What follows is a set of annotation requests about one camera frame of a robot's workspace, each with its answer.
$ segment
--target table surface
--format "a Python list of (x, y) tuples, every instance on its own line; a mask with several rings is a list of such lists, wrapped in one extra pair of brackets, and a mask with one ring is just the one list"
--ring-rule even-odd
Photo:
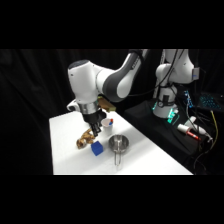
[(80, 113), (72, 112), (50, 119), (54, 175), (192, 175), (117, 113), (108, 113), (108, 118), (114, 119), (112, 135), (125, 135), (130, 142), (121, 165), (115, 166), (111, 136), (104, 132), (96, 138), (104, 147), (101, 155), (96, 157), (90, 145), (78, 150), (76, 141), (89, 126)]

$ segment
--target wire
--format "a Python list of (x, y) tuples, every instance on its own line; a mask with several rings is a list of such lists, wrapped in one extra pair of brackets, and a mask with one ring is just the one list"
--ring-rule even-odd
[(218, 140), (218, 137), (219, 137), (219, 129), (218, 129), (217, 122), (216, 122), (215, 115), (214, 115), (213, 111), (211, 111), (211, 113), (212, 113), (212, 117), (214, 119), (215, 128), (216, 128), (216, 137), (215, 137), (215, 142), (214, 142), (214, 144), (212, 145), (212, 148), (211, 148), (211, 150), (212, 150), (214, 148), (217, 140)]
[[(177, 94), (176, 94), (175, 91), (173, 90), (172, 86), (170, 86), (170, 89), (173, 91), (174, 95), (176, 96), (176, 99), (178, 100), (178, 102), (179, 102), (179, 104), (180, 104), (180, 107), (181, 107), (181, 109), (183, 110), (184, 114), (186, 114), (186, 111), (185, 111), (185, 109), (183, 108), (183, 106), (181, 105), (181, 102), (180, 102), (180, 100), (178, 99)], [(194, 127), (194, 129), (197, 130), (197, 128), (195, 127), (194, 123), (191, 121), (191, 119), (190, 119), (188, 116), (187, 116), (187, 119), (188, 119), (188, 121), (191, 122), (191, 124), (192, 124), (192, 126)]]
[(173, 69), (173, 66), (174, 66), (174, 63), (175, 63), (175, 60), (176, 60), (176, 57), (177, 57), (177, 53), (178, 53), (178, 49), (176, 50), (176, 53), (175, 53), (172, 65), (171, 65), (167, 75), (163, 78), (163, 80), (155, 88), (153, 88), (152, 90), (150, 90), (150, 91), (148, 91), (146, 93), (129, 95), (128, 97), (144, 96), (146, 94), (149, 94), (149, 93), (153, 92), (156, 88), (158, 88), (164, 82), (164, 80), (168, 77), (168, 75), (172, 73), (171, 70)]
[(213, 141), (213, 139), (211, 140), (211, 142), (212, 142), (212, 146), (211, 146), (211, 148), (210, 148), (207, 152), (204, 152), (204, 153), (202, 153), (200, 156), (197, 157), (197, 159), (196, 159), (195, 162), (194, 162), (194, 170), (196, 169), (196, 164), (197, 164), (198, 160), (199, 160), (203, 155), (208, 154), (208, 153), (214, 148), (214, 146), (215, 146), (215, 144), (216, 144), (216, 142), (217, 142), (217, 140), (218, 140), (219, 130), (218, 130), (217, 122), (216, 122), (215, 115), (214, 115), (213, 111), (211, 111), (211, 114), (212, 114), (212, 117), (213, 117), (213, 120), (214, 120), (214, 123), (215, 123), (215, 127), (216, 127), (216, 138), (215, 138), (215, 141)]

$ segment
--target blue cube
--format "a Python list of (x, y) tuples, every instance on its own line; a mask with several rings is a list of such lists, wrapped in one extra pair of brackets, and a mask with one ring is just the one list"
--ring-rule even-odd
[(92, 151), (95, 154), (95, 156), (100, 155), (103, 153), (103, 146), (99, 142), (95, 142), (91, 145)]

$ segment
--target metal cup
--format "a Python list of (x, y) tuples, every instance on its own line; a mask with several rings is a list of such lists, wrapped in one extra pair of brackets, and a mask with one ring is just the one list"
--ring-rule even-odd
[[(109, 140), (109, 147), (115, 152), (115, 166), (121, 164), (121, 155), (124, 153), (129, 146), (129, 140), (123, 135), (114, 135)], [(119, 163), (117, 163), (117, 154), (120, 155)]]

